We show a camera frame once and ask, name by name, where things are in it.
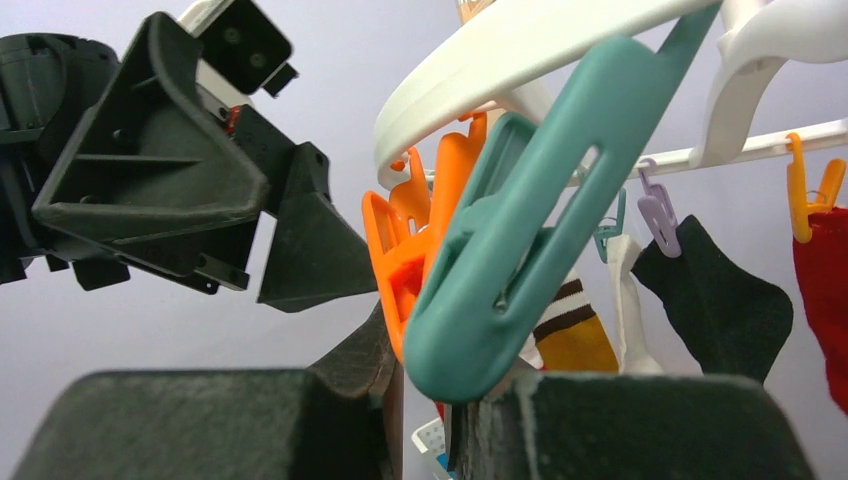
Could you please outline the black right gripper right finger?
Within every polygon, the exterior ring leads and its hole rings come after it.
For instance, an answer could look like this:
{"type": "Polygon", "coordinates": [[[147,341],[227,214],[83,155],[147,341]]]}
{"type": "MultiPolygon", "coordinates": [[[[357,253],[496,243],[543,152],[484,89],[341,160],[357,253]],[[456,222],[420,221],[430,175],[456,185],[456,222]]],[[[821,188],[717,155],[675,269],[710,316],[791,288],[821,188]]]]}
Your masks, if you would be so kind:
{"type": "Polygon", "coordinates": [[[739,376],[529,371],[455,412],[461,479],[811,479],[783,411],[739,376]]]}

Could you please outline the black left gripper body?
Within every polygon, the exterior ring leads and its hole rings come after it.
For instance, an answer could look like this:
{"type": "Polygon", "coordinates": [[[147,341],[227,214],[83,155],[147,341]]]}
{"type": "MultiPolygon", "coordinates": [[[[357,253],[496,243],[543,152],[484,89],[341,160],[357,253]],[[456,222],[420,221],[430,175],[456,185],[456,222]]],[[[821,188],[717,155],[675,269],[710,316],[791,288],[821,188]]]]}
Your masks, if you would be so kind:
{"type": "Polygon", "coordinates": [[[39,224],[31,209],[85,111],[119,66],[96,40],[22,33],[1,40],[1,281],[26,279],[32,261],[68,268],[78,242],[39,224]]]}

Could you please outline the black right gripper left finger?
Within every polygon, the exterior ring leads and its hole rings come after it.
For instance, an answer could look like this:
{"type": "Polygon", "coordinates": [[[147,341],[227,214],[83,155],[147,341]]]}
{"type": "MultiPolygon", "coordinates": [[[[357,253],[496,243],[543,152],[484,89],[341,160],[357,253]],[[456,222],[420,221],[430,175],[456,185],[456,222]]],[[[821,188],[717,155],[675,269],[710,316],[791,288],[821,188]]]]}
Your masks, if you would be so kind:
{"type": "Polygon", "coordinates": [[[399,479],[403,372],[380,307],[306,368],[102,371],[53,403],[17,479],[399,479]]]}

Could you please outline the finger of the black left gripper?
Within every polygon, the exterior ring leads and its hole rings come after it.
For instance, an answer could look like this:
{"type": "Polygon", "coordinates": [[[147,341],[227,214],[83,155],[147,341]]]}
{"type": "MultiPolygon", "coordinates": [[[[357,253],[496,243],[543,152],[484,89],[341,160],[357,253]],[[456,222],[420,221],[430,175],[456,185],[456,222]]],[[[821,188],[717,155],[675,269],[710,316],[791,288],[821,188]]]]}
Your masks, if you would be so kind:
{"type": "Polygon", "coordinates": [[[170,15],[148,16],[34,202],[87,291],[132,268],[206,294],[248,286],[269,185],[202,104],[201,48],[170,15]]]}
{"type": "Polygon", "coordinates": [[[329,158],[314,144],[294,147],[257,302],[293,313],[377,290],[365,240],[329,191],[329,158]]]}

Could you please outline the mustard yellow striped sock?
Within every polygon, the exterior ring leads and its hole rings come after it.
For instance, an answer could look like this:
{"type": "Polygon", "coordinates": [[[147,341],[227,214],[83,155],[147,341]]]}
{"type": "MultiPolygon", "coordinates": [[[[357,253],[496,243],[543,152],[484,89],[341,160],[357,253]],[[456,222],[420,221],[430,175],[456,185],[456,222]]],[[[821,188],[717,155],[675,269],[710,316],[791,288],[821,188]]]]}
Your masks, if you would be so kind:
{"type": "Polygon", "coordinates": [[[539,370],[616,372],[617,357],[575,270],[569,271],[519,357],[539,370]]]}

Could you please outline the white sock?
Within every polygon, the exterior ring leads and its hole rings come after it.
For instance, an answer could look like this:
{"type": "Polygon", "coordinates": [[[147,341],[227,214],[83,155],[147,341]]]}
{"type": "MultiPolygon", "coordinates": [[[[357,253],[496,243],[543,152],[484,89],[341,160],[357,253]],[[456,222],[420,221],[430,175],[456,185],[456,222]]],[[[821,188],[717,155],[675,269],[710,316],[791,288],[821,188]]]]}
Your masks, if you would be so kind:
{"type": "Polygon", "coordinates": [[[641,246],[629,235],[622,234],[607,241],[607,269],[616,313],[619,372],[661,375],[664,370],[647,346],[638,290],[631,276],[641,251],[641,246]]]}

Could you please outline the teal clothes peg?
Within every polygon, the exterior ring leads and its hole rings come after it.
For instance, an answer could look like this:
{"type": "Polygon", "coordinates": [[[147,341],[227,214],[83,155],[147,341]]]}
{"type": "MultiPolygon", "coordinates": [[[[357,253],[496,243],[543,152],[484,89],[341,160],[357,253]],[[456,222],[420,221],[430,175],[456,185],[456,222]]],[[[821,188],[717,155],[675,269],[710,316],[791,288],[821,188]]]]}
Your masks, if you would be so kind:
{"type": "Polygon", "coordinates": [[[420,392],[474,401],[511,368],[675,95],[719,11],[708,5],[634,77],[576,66],[539,125],[498,120],[407,321],[420,392]]]}

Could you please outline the white round clip hanger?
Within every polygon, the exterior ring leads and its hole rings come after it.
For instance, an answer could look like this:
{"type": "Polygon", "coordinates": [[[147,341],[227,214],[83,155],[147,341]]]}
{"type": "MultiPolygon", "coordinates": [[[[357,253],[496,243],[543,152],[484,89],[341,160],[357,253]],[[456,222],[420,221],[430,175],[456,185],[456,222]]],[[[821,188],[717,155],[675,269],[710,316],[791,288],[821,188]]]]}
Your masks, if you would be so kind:
{"type": "MultiPolygon", "coordinates": [[[[497,1],[444,40],[399,84],[374,127],[379,184],[408,177],[393,163],[465,113],[501,107],[542,121],[552,107],[542,76],[568,64],[601,65],[607,80],[627,80],[655,53],[635,35],[690,13],[705,1],[497,1]]],[[[830,64],[847,57],[843,1],[725,1],[720,67],[707,100],[699,143],[656,155],[660,173],[783,155],[788,135],[750,135],[754,114],[789,62],[830,64]]]]}

